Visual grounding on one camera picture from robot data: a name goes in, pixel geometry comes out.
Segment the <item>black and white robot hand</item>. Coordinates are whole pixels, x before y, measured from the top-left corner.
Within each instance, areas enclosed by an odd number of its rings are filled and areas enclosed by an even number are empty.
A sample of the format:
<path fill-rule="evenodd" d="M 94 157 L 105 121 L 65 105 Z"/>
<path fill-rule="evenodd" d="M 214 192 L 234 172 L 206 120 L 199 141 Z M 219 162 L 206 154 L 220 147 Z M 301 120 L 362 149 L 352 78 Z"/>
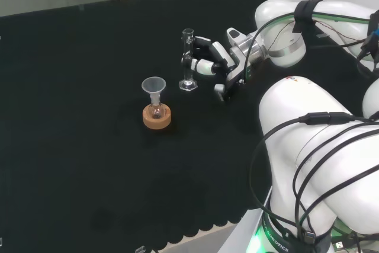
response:
<path fill-rule="evenodd" d="M 243 82 L 243 65 L 237 64 L 217 41 L 212 42 L 210 39 L 189 34 L 182 36 L 182 41 L 184 51 L 181 64 L 184 68 L 184 79 L 179 82 L 179 88 L 184 91 L 197 88 L 197 82 L 193 78 L 194 72 L 204 76 L 223 75 L 225 83 L 215 84 L 214 92 L 220 101 L 228 101 L 235 86 Z M 209 52 L 213 59 L 196 59 L 194 53 L 196 50 Z"/>

